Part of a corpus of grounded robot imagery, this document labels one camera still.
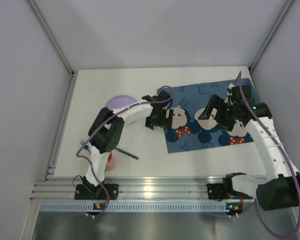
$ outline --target gray wall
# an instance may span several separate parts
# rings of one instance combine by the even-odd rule
[[[255,70],[275,127],[300,170],[300,0],[294,4]]]
[[[24,0],[0,0],[0,240],[17,239],[69,75]]]
[[[284,0],[35,0],[75,70],[252,63]]]

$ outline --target white table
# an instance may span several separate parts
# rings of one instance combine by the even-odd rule
[[[80,140],[88,138],[88,130],[106,102],[117,95],[140,99],[155,95],[163,85],[171,87],[251,78],[246,66],[180,67],[80,70],[60,145],[55,177],[84,175],[88,163],[76,157]],[[125,126],[119,148],[136,156],[135,160],[114,151],[116,167],[110,177],[207,177],[244,172],[264,176],[265,169],[253,142],[168,154],[164,131],[145,127],[145,119]]]

